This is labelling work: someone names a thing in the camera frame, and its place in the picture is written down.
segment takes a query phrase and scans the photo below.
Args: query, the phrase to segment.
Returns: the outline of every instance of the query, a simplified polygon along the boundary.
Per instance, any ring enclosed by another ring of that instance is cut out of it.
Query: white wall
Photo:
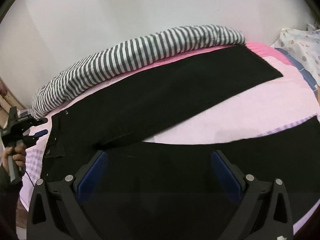
[[[0,25],[0,76],[29,106],[61,70],[127,39],[212,23],[270,45],[310,20],[303,0],[16,0]]]

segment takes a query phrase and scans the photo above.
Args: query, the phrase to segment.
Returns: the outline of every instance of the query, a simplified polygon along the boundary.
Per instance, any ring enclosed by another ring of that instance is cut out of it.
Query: finger
[[[22,162],[26,162],[26,157],[22,154],[15,154],[12,156],[12,159],[14,161],[22,161]]]
[[[16,161],[16,164],[17,164],[19,167],[23,168],[23,169],[26,168],[26,164],[25,164],[24,162],[22,162],[22,161]]]
[[[22,145],[19,145],[19,146],[15,147],[14,151],[17,154],[21,154],[21,155],[26,156],[26,151],[25,151],[25,149],[24,149],[24,147]]]
[[[12,150],[13,150],[13,147],[7,147],[7,148],[5,148],[4,151],[3,151],[3,153],[2,153],[2,159],[3,159],[3,160],[8,159],[8,155],[11,154]]]
[[[18,147],[22,147],[24,150],[27,148],[26,145],[21,141],[21,143],[19,143]]]

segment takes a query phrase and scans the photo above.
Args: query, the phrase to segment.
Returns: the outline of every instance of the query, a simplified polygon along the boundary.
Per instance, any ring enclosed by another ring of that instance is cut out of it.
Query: human hand
[[[9,164],[8,164],[8,155],[11,155],[13,147],[7,147],[4,149],[2,153],[1,161],[2,166],[4,167],[5,171],[9,174]],[[15,155],[12,156],[12,159],[16,162],[16,164],[22,168],[22,176],[26,170],[26,146],[21,144],[14,148]]]

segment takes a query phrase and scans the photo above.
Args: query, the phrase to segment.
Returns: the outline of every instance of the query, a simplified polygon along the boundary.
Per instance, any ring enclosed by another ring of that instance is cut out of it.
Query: black cable
[[[31,183],[32,183],[32,185],[33,185],[33,187],[35,187],[35,185],[33,184],[32,180],[31,180],[31,178],[30,178],[30,176],[29,176],[29,174],[27,173],[27,171],[26,171],[26,174],[28,175],[28,177],[29,177],[29,179],[30,179],[30,181],[31,181]]]

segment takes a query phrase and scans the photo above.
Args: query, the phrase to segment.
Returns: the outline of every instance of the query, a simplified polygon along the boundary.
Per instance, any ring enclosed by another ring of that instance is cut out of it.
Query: blue gripper pad
[[[211,154],[211,167],[227,193],[228,199],[239,204],[242,200],[241,185],[217,152]]]
[[[84,178],[78,185],[77,200],[83,203],[89,200],[92,192],[99,183],[108,166],[108,154],[101,152],[100,156],[90,167]]]
[[[48,134],[48,130],[47,130],[47,129],[42,130],[42,131],[40,131],[40,132],[36,132],[36,133],[34,134],[34,137],[40,138],[41,136],[44,136],[44,135],[46,135],[46,134]]]

